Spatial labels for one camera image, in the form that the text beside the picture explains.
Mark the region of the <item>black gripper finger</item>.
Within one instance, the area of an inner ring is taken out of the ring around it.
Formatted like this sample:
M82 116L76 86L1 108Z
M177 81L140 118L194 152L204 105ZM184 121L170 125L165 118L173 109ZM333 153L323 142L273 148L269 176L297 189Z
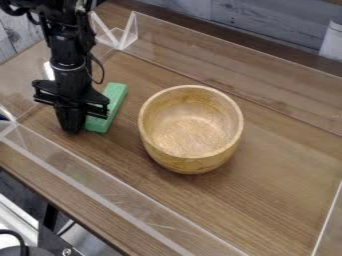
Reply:
M78 111L78 113L77 113L77 130L76 130L76 133L78 133L81 131L81 129L84 128L85 120L86 120L86 112Z
M77 107L54 107L56 117L61 129L69 134L77 134L81 128L80 109Z

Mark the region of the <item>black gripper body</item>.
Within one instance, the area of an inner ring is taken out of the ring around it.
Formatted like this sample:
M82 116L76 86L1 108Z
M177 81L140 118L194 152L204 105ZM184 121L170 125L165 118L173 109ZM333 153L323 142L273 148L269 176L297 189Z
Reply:
M92 87L88 69L54 69L53 72L53 80L31 82L34 100L46 105L61 104L62 107L80 108L86 115L106 119L109 98Z

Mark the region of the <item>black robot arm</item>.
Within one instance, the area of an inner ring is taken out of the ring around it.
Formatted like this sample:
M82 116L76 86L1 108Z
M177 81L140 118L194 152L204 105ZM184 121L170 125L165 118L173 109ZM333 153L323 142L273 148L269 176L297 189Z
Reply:
M25 15L42 30L50 50L53 80L33 80L34 101L54 109L61 129L77 134L88 116L108 118L109 99L94 90L101 84L92 77L92 54L96 34L89 12L105 0L0 0L0 9L10 16Z

